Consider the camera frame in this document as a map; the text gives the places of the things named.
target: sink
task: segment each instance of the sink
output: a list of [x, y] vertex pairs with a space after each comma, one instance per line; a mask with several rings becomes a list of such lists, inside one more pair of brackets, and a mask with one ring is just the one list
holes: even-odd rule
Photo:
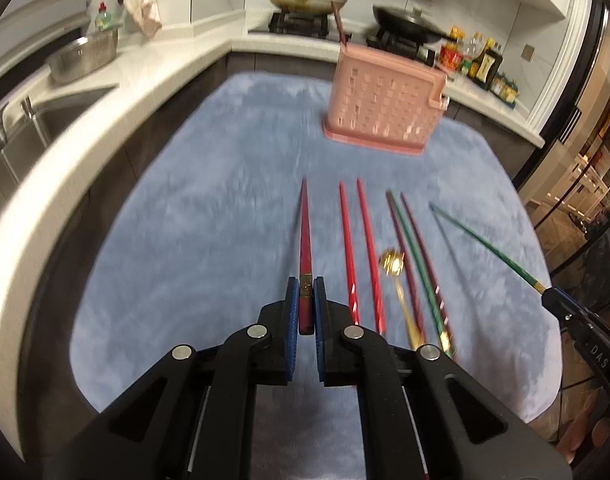
[[49, 149], [49, 144], [114, 88], [101, 88], [39, 103], [34, 107], [34, 120], [23, 116], [7, 131], [8, 141], [0, 153], [0, 212], [34, 164]]

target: black pan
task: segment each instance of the black pan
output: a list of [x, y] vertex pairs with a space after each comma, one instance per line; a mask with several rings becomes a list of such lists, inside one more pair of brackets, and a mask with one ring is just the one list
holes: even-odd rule
[[397, 7], [372, 7], [376, 22], [381, 28], [391, 34], [402, 36], [418, 44], [436, 43], [439, 40], [449, 40], [450, 36], [421, 17], [419, 11], [407, 12]]

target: golden spoon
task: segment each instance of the golden spoon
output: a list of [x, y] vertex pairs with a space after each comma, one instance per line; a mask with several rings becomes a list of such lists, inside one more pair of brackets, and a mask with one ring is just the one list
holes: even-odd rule
[[385, 270], [385, 274], [394, 278], [394, 287], [396, 288], [396, 294], [399, 297], [400, 309], [403, 312], [403, 318], [405, 319], [405, 326], [407, 328], [407, 338], [409, 339], [409, 345], [413, 350], [416, 350], [420, 346], [425, 344], [423, 336], [421, 336], [420, 330], [412, 317], [412, 313], [407, 306], [405, 301], [405, 292], [403, 286], [400, 284], [399, 274], [403, 270], [405, 254], [400, 253], [396, 249], [387, 249], [379, 259], [381, 267]]

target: gas stove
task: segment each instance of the gas stove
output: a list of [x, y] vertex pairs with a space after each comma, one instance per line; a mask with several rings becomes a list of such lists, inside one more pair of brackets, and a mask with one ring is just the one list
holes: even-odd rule
[[[250, 30], [271, 34], [290, 34], [306, 38], [339, 43], [336, 27], [329, 26], [329, 16], [326, 14], [305, 14], [296, 12], [275, 12], [268, 25]], [[351, 43], [363, 44], [378, 50], [384, 50], [397, 56], [434, 66], [435, 51], [422, 44], [391, 34], [382, 28], [373, 34], [347, 34]]]

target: table surface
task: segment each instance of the table surface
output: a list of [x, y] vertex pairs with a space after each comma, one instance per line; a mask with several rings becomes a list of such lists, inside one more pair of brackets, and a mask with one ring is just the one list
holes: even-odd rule
[[[365, 183], [377, 251], [397, 245], [385, 191], [403, 191], [431, 254], [460, 365], [524, 420], [554, 400], [557, 321], [533, 289], [429, 209], [429, 201], [440, 205], [550, 284], [527, 213], [485, 140], [443, 119], [422, 156], [337, 143], [321, 128], [330, 89], [310, 78], [238, 74], [143, 175], [104, 242], [74, 323], [72, 370], [96, 409], [175, 345], [221, 344], [284, 297], [288, 277], [298, 273], [303, 176], [313, 273], [325, 277], [330, 300], [347, 303], [339, 181], [368, 328], [373, 306], [355, 180]], [[381, 275], [381, 285], [386, 338], [409, 347], [393, 283]], [[434, 334], [421, 302], [425, 330]], [[299, 338], [289, 387], [259, 388], [253, 455], [255, 477], [364, 477], [355, 391], [319, 383], [312, 337]]]

